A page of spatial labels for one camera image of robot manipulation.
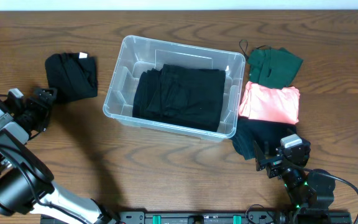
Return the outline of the black folded garment right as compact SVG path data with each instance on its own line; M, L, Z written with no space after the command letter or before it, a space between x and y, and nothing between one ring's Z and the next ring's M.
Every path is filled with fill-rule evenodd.
M275 149L280 146L280 140L290 135L288 129L296 133L296 126L292 124L240 117L236 133L231 140L236 152L245 160L255 157L254 142L264 154L274 156Z

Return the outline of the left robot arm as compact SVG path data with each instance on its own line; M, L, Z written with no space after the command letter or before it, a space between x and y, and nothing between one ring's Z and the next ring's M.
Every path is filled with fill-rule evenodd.
M56 184L27 149L46 130L56 99L55 88L38 88L28 98L17 88L0 95L0 214L39 214L42 223L119 223L118 214Z

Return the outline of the dark green garment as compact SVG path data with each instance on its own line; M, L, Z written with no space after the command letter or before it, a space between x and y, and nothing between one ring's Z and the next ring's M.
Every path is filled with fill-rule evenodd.
M247 53L247 40L240 40L239 47L250 67L249 81L267 88L281 90L291 86L303 64L302 58L283 47L261 45Z

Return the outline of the pink folded garment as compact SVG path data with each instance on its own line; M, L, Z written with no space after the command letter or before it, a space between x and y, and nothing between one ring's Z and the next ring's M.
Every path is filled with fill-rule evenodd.
M276 123L299 122L300 91L294 86L280 89L267 88L247 82L239 116Z

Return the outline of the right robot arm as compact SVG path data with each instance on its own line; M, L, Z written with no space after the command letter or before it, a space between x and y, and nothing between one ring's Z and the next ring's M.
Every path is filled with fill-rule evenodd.
M291 209L276 213L274 223L332 223L329 206L334 202L335 179L325 170L307 170L310 142L296 134L282 138L272 156L253 142L256 170L283 180Z

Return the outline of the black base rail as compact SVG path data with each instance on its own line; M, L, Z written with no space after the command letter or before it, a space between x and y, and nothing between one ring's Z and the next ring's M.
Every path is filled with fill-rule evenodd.
M246 223L336 223L351 224L348 212L328 214L300 212L296 217L283 212L250 210L243 213L149 213L121 212L122 224L246 224Z

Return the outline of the large black garment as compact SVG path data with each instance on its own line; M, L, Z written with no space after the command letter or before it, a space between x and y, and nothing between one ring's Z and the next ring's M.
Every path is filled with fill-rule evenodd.
M142 72L132 116L216 132L223 108L226 72L163 65Z

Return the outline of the clear plastic storage bin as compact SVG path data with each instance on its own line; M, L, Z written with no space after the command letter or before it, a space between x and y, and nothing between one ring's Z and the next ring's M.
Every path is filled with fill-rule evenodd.
M153 68L161 70L165 64L225 71L223 107L216 132L133 117L134 97L141 74ZM128 35L122 41L103 112L126 126L220 142L236 133L245 67L246 58L238 52Z

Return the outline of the small black garment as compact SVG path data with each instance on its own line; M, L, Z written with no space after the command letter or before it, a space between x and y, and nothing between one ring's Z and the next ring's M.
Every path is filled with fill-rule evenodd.
M57 89L57 103L98 95L96 57L83 52L53 54L45 61L45 71L49 87Z

